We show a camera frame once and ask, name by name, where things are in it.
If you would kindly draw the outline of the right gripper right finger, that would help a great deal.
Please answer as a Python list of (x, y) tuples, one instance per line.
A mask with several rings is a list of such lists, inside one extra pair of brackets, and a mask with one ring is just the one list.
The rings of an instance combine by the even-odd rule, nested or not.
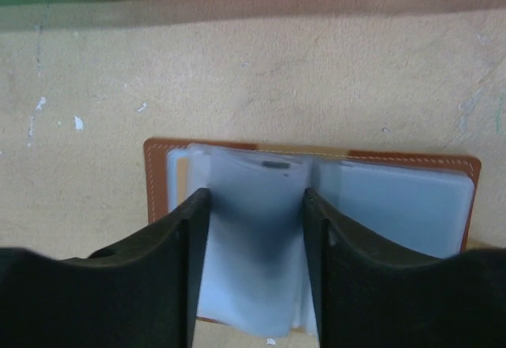
[(504, 346), (504, 249), (446, 259), (415, 252), (313, 189), (304, 193), (303, 227), (320, 346)]

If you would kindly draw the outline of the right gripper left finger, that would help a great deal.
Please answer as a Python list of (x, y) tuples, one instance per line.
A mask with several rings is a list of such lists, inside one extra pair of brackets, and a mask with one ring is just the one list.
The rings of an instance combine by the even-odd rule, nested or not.
[(85, 259), (3, 248), (2, 346), (191, 346), (210, 208), (201, 188)]

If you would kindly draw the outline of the brown leather card holder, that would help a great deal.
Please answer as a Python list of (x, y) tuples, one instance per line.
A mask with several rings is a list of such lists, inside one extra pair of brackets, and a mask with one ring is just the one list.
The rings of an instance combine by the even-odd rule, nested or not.
[(260, 337), (315, 334), (300, 216), (304, 191), (403, 247), (446, 258), (466, 247), (481, 171), (472, 156), (150, 138), (156, 221), (201, 187), (212, 197), (197, 314)]

